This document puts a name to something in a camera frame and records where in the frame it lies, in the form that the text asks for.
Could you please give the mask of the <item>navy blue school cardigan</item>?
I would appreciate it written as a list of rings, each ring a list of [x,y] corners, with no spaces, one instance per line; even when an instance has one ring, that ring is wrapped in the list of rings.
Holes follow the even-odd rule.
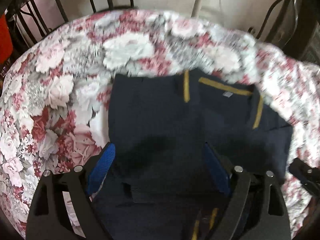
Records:
[[[112,239],[206,239],[224,201],[203,156],[285,180],[292,126],[254,85],[199,69],[116,75],[108,110],[116,155],[94,207]]]

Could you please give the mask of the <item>floral rose bedspread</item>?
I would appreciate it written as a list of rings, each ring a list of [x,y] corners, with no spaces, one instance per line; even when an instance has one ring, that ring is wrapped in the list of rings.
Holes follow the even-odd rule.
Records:
[[[117,73],[199,67],[257,85],[293,126],[289,159],[319,166],[319,67],[252,35],[171,11],[102,12],[67,23],[10,67],[1,95],[1,210],[25,236],[43,171],[67,172],[108,142],[102,128]]]

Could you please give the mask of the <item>red plush pillow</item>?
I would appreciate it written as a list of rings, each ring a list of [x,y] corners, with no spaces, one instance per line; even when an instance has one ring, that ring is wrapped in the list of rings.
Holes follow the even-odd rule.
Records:
[[[5,15],[0,20],[0,64],[3,64],[11,56],[13,45]]]

